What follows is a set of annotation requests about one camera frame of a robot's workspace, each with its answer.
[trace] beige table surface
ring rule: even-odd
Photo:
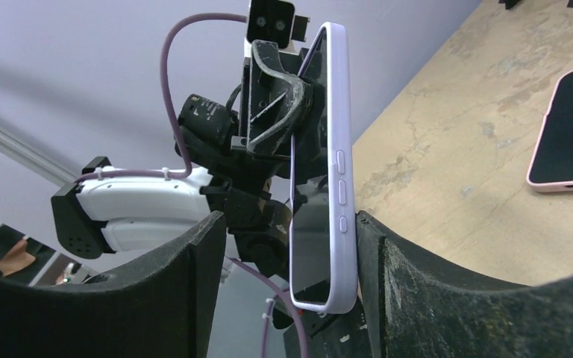
[[[567,3],[483,1],[355,144],[357,209],[483,274],[573,274],[573,192],[525,182],[554,86],[573,69]]]

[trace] wall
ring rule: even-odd
[[[311,17],[309,41],[325,21],[348,29],[354,139],[479,2],[295,2],[298,14]],[[248,0],[0,0],[0,125],[74,172],[97,155],[124,168],[182,167],[160,98],[163,38],[190,14],[247,13],[247,5]],[[240,79],[244,33],[244,25],[223,22],[182,32],[169,65],[177,106],[192,92],[226,101]],[[286,197],[285,185],[276,185],[279,199]],[[0,219],[54,247],[49,197],[56,189],[0,155]],[[134,256],[87,264],[104,270]]]

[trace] purple cable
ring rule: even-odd
[[[293,306],[293,302],[291,302],[291,297],[288,296],[278,285],[273,283],[267,277],[264,277],[260,272],[255,271],[251,267],[241,263],[238,259],[233,259],[228,257],[228,259],[236,266],[240,267],[241,269],[247,271],[248,273],[254,275],[258,280],[263,281],[275,294],[284,302],[284,306],[291,314],[291,318],[293,318],[293,323],[295,324],[295,330],[298,331],[298,341],[300,343],[300,358],[308,358],[308,341],[306,337],[306,333],[304,331],[304,325],[302,324],[302,320],[300,319],[300,315],[298,310]]]
[[[282,289],[283,292],[288,292],[289,288]],[[271,311],[273,311],[273,307],[275,306],[275,300],[278,298],[278,295],[274,295],[272,300],[267,305],[267,311],[265,315],[267,315],[267,319],[265,319],[265,323],[263,325],[263,339],[260,346],[260,358],[266,358],[266,346],[269,343],[269,317],[272,316]]]
[[[166,40],[163,42],[163,48],[161,50],[161,58],[159,63],[159,76],[161,80],[161,91],[163,92],[163,103],[166,105],[166,112],[168,114],[168,120],[172,126],[172,132],[175,135],[175,141],[177,142],[177,147],[179,147],[179,152],[181,157],[184,159],[184,164],[186,166],[185,170],[182,172],[170,172],[169,177],[171,179],[185,179],[192,174],[192,161],[190,159],[190,153],[188,153],[186,142],[184,136],[181,134],[181,129],[177,123],[177,116],[175,114],[175,106],[172,104],[172,95],[170,94],[170,85],[168,83],[168,55],[170,53],[170,47],[172,46],[172,41],[175,36],[183,30],[186,26],[194,24],[196,22],[207,21],[207,20],[225,20],[225,21],[235,21],[235,22],[247,22],[247,17],[243,15],[236,15],[233,13],[198,13],[196,15],[188,16],[187,18],[177,22],[175,26],[172,27]],[[147,169],[123,169],[123,170],[113,170],[102,173],[89,173],[80,176],[76,179],[76,183],[89,180],[97,179],[98,176],[103,178],[109,177],[155,177],[163,178],[164,173],[158,170],[147,170]]]

